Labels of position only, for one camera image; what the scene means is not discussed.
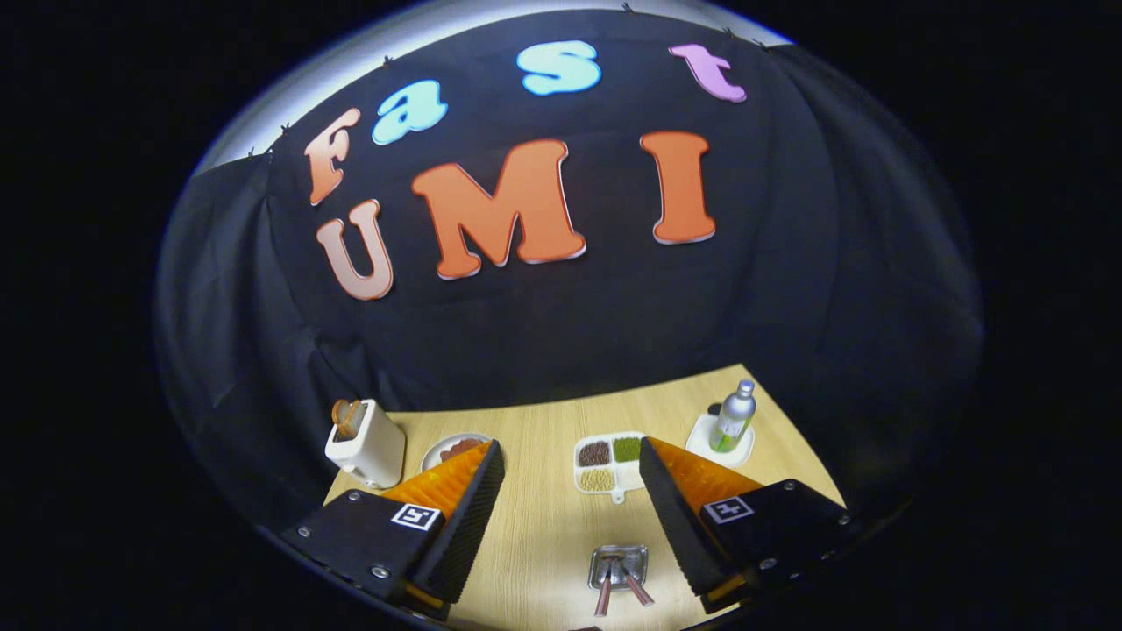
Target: bottle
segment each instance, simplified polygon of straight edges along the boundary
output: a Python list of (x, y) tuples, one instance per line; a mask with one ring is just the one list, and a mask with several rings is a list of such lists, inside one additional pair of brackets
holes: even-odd
[(749, 379), (741, 382), (736, 392), (725, 399), (720, 406), (720, 415), (712, 427), (709, 436), (709, 447), (717, 452), (728, 452), (736, 449), (744, 438), (744, 430), (752, 422), (752, 415), (756, 413), (756, 400), (752, 396), (752, 391), (756, 384)]

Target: wooden tabletop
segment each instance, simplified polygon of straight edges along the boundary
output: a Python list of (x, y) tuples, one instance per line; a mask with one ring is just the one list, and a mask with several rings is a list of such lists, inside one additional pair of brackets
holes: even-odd
[[(407, 479), (438, 440), (460, 432), (498, 439), (506, 478), (495, 503), (460, 602), (453, 629), (604, 631), (683, 629), (727, 612), (706, 615), (679, 570), (646, 490), (628, 491), (623, 504), (607, 494), (587, 495), (573, 485), (572, 454), (587, 436), (640, 431), (686, 446), (693, 423), (710, 403), (724, 401), (744, 378), (743, 366), (652, 386), (536, 405), (453, 412), (389, 414), (406, 436)], [(845, 504), (813, 450), (756, 383), (755, 445), (736, 470), (762, 483), (793, 477)], [(351, 488), (369, 491), (339, 473), (324, 503)], [(654, 598), (642, 607), (628, 591), (613, 592), (606, 618), (594, 618), (597, 593), (588, 587), (592, 550), (606, 545), (643, 545), (649, 550), (645, 588)]]

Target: plate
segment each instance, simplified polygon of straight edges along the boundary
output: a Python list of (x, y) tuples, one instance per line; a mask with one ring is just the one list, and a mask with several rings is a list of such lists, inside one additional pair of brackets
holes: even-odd
[[(599, 436), (586, 436), (577, 441), (577, 445), (572, 448), (572, 483), (577, 485), (577, 491), (581, 493), (587, 493), (589, 495), (596, 495), (599, 493), (610, 493), (611, 501), (616, 504), (624, 503), (624, 492), (635, 491), (636, 488), (643, 488), (643, 477), (638, 473), (638, 459), (627, 460), (620, 463), (616, 460), (616, 448), (615, 440), (617, 438), (643, 438), (646, 435), (641, 431), (620, 431), (616, 433), (601, 433)], [(580, 466), (580, 450), (585, 448), (586, 445), (591, 442), (607, 442), (608, 443), (608, 461), (603, 465), (589, 465), (587, 467)], [(591, 469), (605, 469), (611, 473), (611, 488), (607, 491), (586, 491), (580, 486), (580, 476), (582, 473)]]
[(748, 427), (744, 430), (744, 438), (741, 439), (741, 443), (733, 448), (732, 451), (718, 454), (709, 448), (709, 433), (712, 432), (712, 426), (717, 424), (717, 417), (714, 414), (701, 414), (698, 417), (697, 422), (693, 423), (693, 431), (690, 432), (690, 437), (686, 440), (686, 450), (717, 463), (723, 467), (736, 468), (747, 463), (748, 456), (752, 455), (752, 446), (756, 442), (756, 430), (753, 427), (755, 422), (756, 419), (753, 419), (748, 423)]
[(448, 449), (453, 445), (468, 438), (475, 438), (476, 440), (480, 440), (482, 442), (490, 440), (490, 437), (481, 433), (453, 433), (452, 436), (441, 438), (435, 445), (429, 448), (424, 458), (421, 458), (421, 473), (424, 473), (440, 464), (441, 451), (448, 451)]

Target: chopsticks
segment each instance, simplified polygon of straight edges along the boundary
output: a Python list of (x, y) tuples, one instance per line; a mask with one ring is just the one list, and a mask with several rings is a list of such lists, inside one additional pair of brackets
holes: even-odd
[(624, 566), (620, 557), (604, 557), (603, 560), (607, 561), (607, 567), (604, 570), (604, 578), (600, 580), (600, 597), (596, 601), (596, 612), (592, 614), (594, 616), (604, 618), (608, 614), (608, 598), (611, 595), (613, 585), (611, 570), (617, 566), (624, 575), (624, 580), (627, 582), (627, 587), (629, 587), (632, 593), (635, 594), (635, 597), (638, 598), (640, 604), (644, 607), (649, 607), (654, 604), (654, 598), (652, 598), (651, 595), (646, 593), (646, 589), (638, 584), (638, 580), (632, 576), (631, 570)]

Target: green beans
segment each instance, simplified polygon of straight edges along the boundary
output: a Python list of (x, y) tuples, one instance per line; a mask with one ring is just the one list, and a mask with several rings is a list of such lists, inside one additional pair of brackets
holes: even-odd
[(638, 459), (638, 439), (637, 438), (617, 438), (613, 443), (611, 448), (616, 452), (617, 463), (627, 463), (631, 460)]

